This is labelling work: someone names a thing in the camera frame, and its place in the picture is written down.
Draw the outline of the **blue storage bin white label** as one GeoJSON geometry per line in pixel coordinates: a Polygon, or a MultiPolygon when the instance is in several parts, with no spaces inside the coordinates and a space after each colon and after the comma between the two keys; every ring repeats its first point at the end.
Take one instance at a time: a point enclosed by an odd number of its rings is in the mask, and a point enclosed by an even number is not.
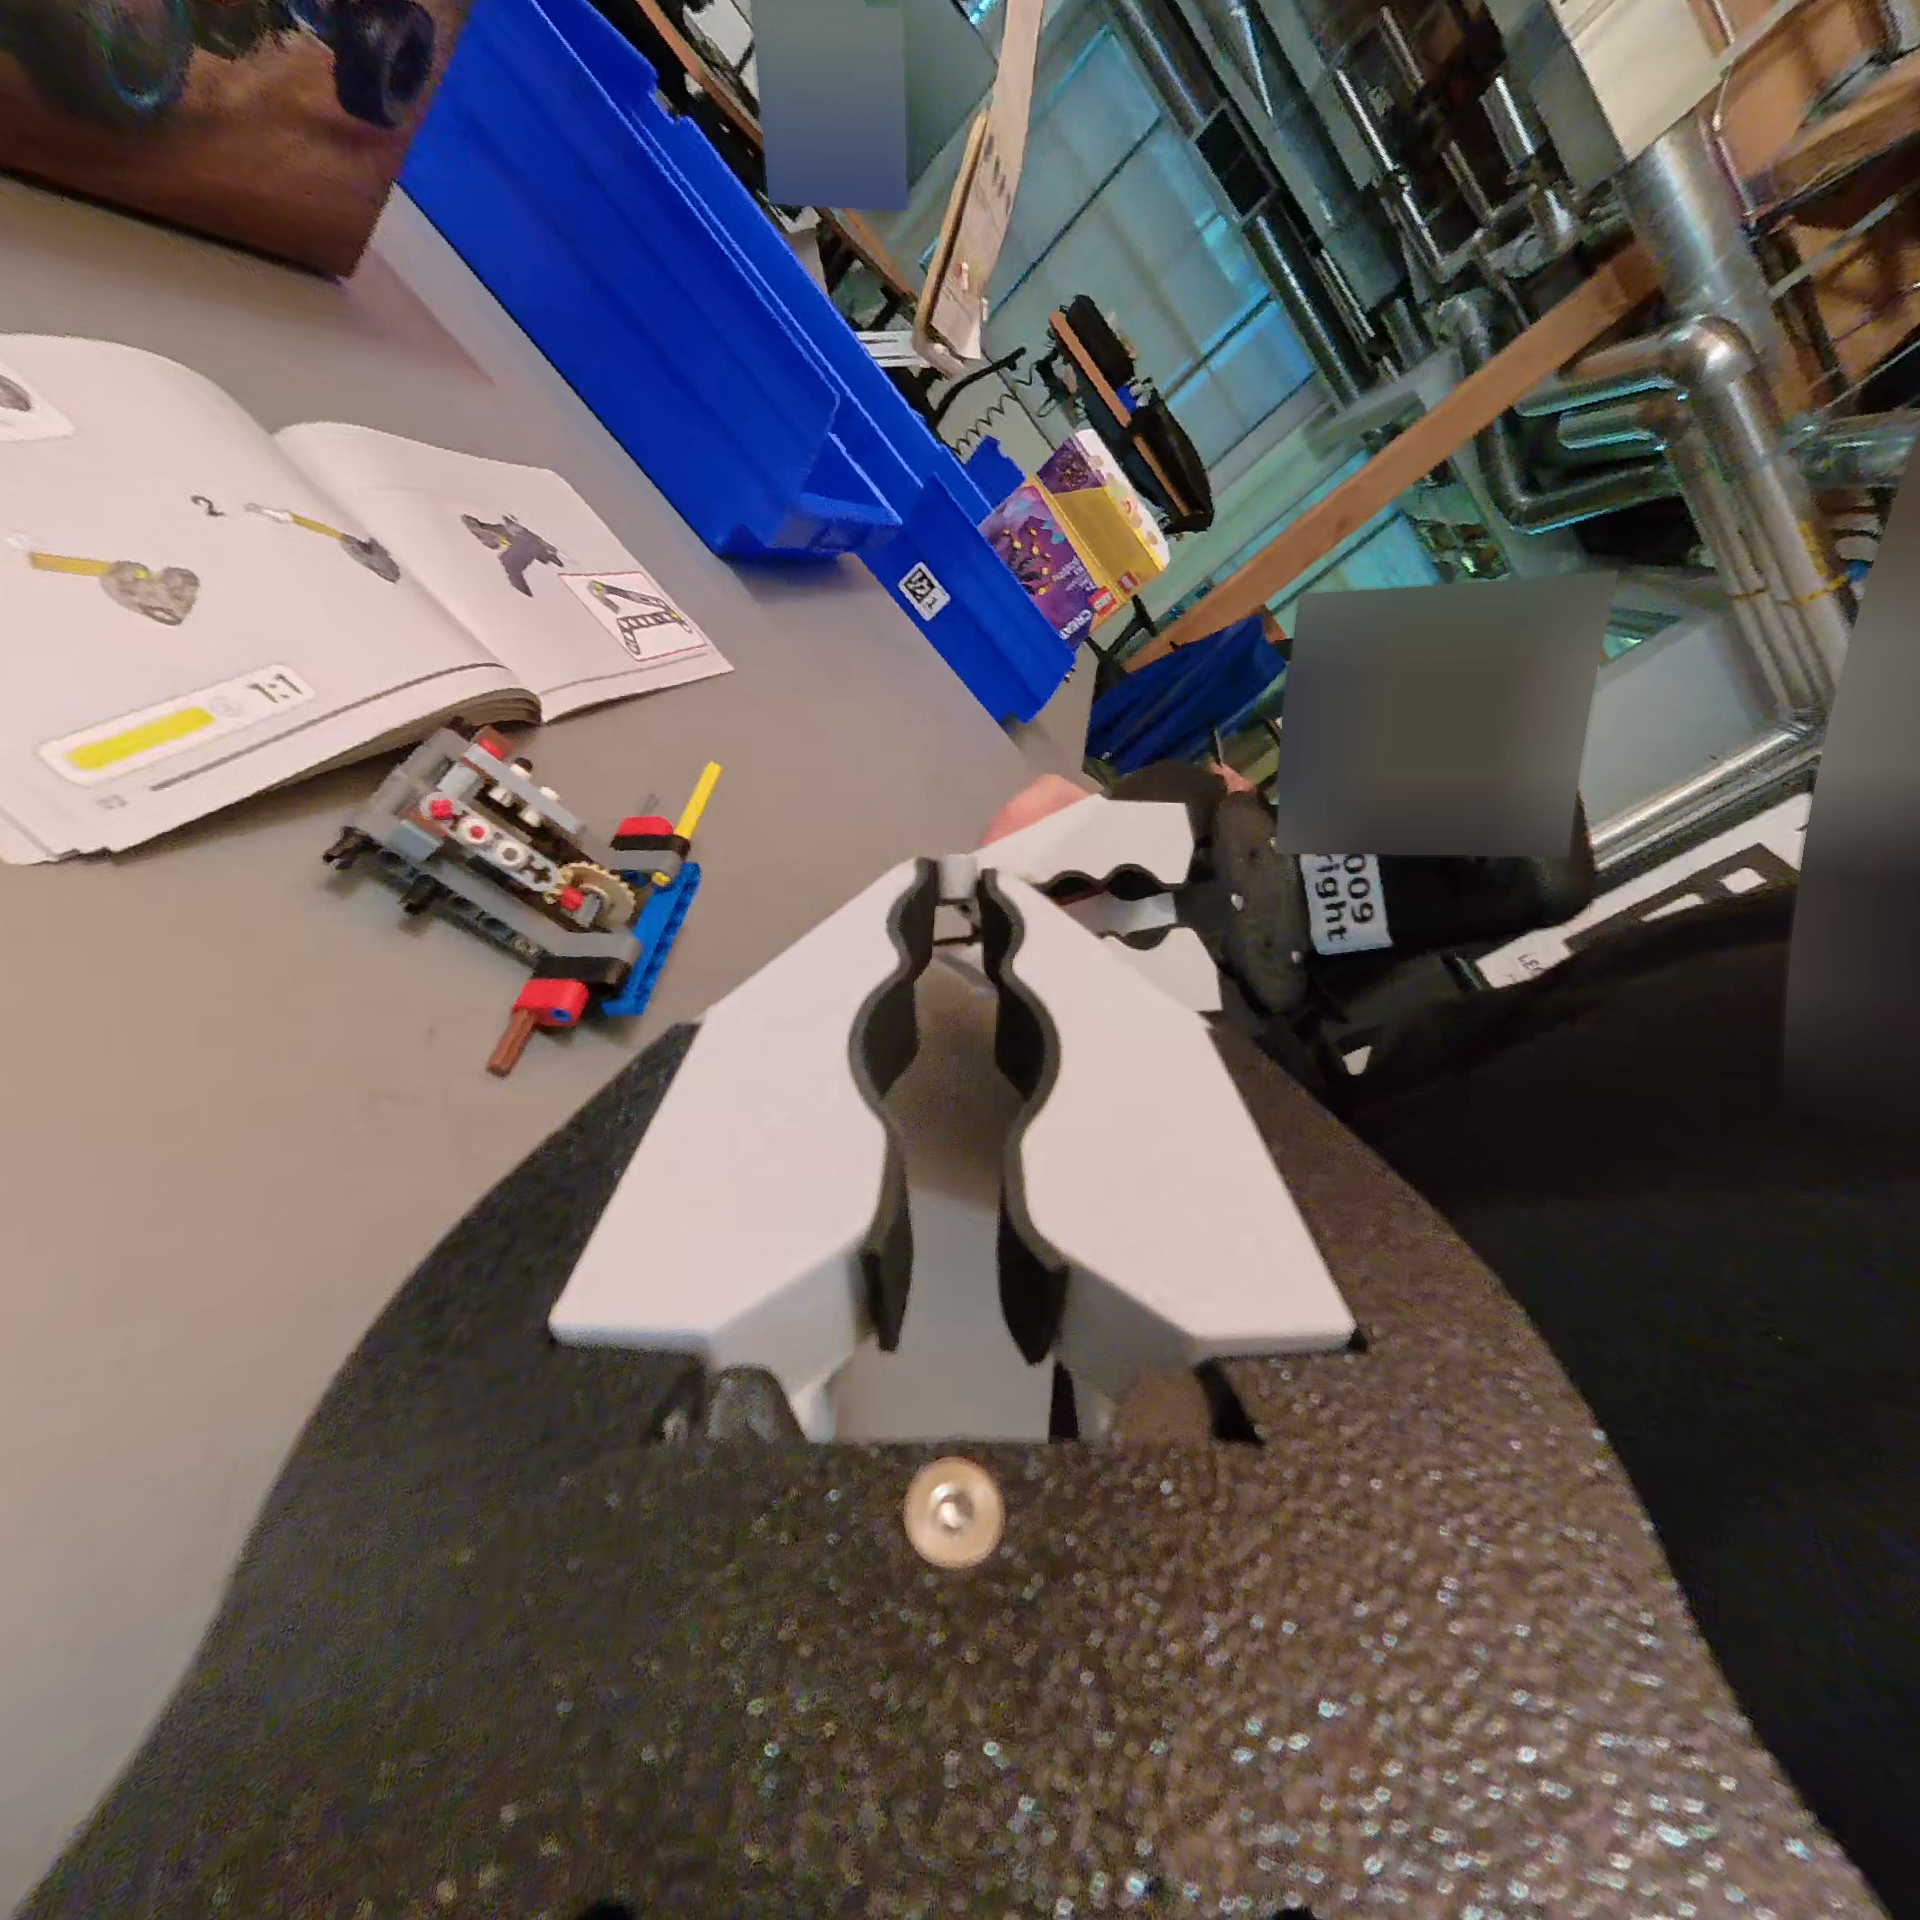
{"type": "Polygon", "coordinates": [[[914,485],[895,495],[899,527],[858,562],[946,660],[995,723],[1030,723],[1072,671],[1075,647],[982,533],[990,505],[946,444],[912,420],[914,485]]]}

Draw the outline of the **wooden board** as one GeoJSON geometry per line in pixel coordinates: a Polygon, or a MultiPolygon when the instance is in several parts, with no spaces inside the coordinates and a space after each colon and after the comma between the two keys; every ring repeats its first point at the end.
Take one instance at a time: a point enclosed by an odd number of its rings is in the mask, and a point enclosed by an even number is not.
{"type": "Polygon", "coordinates": [[[946,377],[985,361],[990,281],[1025,170],[1046,4],[1006,3],[999,21],[992,90],[968,133],[912,326],[922,361],[946,377]]]}

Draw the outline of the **silver metal pipes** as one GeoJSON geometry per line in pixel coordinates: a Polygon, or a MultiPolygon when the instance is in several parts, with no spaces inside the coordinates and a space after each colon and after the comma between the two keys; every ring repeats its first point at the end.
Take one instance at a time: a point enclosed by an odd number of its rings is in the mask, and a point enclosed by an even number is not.
{"type": "Polygon", "coordinates": [[[1547,379],[1473,442],[1516,534],[1681,505],[1720,575],[1703,639],[1654,639],[1601,671],[1587,813],[1610,876],[1648,866],[1811,779],[1857,594],[1774,398],[1785,335],[1705,118],[1624,170],[1624,211],[1670,323],[1547,379]]]}

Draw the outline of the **large blue storage bin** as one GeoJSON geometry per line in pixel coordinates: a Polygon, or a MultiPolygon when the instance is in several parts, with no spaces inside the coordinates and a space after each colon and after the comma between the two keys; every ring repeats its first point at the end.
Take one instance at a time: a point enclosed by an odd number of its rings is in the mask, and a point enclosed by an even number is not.
{"type": "Polygon", "coordinates": [[[882,543],[902,516],[841,438],[846,390],[561,13],[472,7],[406,196],[712,554],[882,543]]]}

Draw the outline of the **wooden beam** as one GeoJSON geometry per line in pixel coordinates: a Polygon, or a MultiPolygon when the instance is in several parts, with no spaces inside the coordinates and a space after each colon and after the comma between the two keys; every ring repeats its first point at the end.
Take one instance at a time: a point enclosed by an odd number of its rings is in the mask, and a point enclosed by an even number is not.
{"type": "Polygon", "coordinates": [[[1657,297],[1660,277],[1642,244],[1627,244],[1596,269],[1571,297],[1519,340],[1502,347],[1483,367],[1466,374],[1428,414],[1399,433],[1348,479],[1313,502],[1286,531],[1274,534],[1248,562],[1210,590],[1167,630],[1122,660],[1137,674],[1182,649],[1218,634],[1242,617],[1259,615],[1268,603],[1313,569],[1327,554],[1391,510],[1431,469],[1449,462],[1464,445],[1516,410],[1547,377],[1564,372],[1610,330],[1630,321],[1657,297]]]}

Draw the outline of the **open lego instruction booklet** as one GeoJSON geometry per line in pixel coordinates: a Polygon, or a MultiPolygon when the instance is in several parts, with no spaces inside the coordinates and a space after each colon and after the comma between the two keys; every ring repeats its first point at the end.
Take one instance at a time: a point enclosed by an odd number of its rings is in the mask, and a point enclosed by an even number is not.
{"type": "Polygon", "coordinates": [[[731,671],[548,469],[268,429],[122,342],[2,354],[11,866],[140,847],[448,719],[536,727],[731,671]]]}

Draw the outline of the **grey lego chassis assembly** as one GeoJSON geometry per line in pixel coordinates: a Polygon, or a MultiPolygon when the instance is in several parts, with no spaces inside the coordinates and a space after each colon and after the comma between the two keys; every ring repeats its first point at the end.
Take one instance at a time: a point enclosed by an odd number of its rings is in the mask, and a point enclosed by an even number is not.
{"type": "Polygon", "coordinates": [[[378,787],[323,853],[415,919],[474,930],[526,970],[487,1058],[510,1076],[538,1034],[641,1018],[702,887],[691,847],[722,779],[706,763],[674,818],[594,834],[491,727],[444,727],[378,787]]]}

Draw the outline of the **purple and yellow toy box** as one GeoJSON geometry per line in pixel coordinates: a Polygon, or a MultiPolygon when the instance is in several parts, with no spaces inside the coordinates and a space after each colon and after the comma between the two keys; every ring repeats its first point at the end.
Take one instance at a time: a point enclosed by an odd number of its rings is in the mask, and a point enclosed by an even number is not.
{"type": "Polygon", "coordinates": [[[1076,429],[978,524],[1046,622],[1090,634],[1169,567],[1169,534],[1103,437],[1076,429]]]}

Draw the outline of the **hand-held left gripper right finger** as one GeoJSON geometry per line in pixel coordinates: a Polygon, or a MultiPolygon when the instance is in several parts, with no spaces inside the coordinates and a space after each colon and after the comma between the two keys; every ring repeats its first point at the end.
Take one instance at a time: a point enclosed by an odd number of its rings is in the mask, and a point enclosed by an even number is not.
{"type": "Polygon", "coordinates": [[[1001,1317],[1104,1438],[1153,1377],[1347,1353],[1361,1323],[1242,1099],[1215,1028],[1046,894],[985,868],[1001,1317]]]}

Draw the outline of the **black office chair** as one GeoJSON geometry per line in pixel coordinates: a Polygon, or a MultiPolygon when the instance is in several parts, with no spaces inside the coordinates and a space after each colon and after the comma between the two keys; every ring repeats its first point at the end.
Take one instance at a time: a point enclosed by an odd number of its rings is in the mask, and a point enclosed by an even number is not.
{"type": "Polygon", "coordinates": [[[1210,533],[1210,469],[1098,302],[1076,294],[1055,309],[1047,338],[1038,372],[1064,417],[1104,445],[1167,534],[1210,533]]]}

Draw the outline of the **small blue storage bin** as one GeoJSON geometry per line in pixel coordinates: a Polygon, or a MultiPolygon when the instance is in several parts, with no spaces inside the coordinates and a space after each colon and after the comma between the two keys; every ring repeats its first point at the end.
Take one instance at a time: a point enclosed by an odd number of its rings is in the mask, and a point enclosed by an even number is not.
{"type": "Polygon", "coordinates": [[[1156,761],[1201,755],[1286,677],[1288,658],[1289,643],[1279,622],[1248,615],[1144,662],[1096,694],[1086,758],[1128,777],[1156,761]]]}

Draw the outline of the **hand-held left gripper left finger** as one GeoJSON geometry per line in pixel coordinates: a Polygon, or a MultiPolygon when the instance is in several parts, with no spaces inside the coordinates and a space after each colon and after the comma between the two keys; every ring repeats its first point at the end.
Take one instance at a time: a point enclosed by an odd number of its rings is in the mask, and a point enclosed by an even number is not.
{"type": "Polygon", "coordinates": [[[548,1314],[574,1348],[770,1377],[808,1441],[895,1351],[914,1263],[884,1094],[920,1051],[943,868],[907,859],[715,1002],[548,1314]]]}

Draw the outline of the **brown lego set box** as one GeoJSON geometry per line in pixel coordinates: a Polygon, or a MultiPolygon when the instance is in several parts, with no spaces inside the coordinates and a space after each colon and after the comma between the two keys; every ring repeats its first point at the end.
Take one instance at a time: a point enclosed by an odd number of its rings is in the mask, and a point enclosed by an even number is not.
{"type": "Polygon", "coordinates": [[[348,278],[468,12],[4,3],[4,175],[348,278]]]}

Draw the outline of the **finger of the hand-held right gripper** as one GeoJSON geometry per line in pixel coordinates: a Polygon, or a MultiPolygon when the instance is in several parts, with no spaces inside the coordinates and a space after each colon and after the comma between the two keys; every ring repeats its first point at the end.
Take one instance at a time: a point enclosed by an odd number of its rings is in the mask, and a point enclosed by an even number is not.
{"type": "Polygon", "coordinates": [[[1187,887],[1194,853],[1194,821],[1178,799],[1015,796],[982,838],[977,901],[1014,882],[1057,906],[1170,897],[1187,887]]]}
{"type": "Polygon", "coordinates": [[[1224,1012],[1222,971],[1176,903],[1113,903],[1103,941],[1159,993],[1199,1018],[1224,1012]]]}

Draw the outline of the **person's dark clothing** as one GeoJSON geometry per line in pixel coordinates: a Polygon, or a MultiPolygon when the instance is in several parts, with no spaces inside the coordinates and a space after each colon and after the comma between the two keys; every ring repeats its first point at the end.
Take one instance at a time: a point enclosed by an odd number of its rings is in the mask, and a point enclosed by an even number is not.
{"type": "Polygon", "coordinates": [[[1742,1713],[1915,1916],[1915,1140],[1785,1103],[1792,906],[1431,1004],[1320,1097],[1543,1332],[1742,1713]]]}

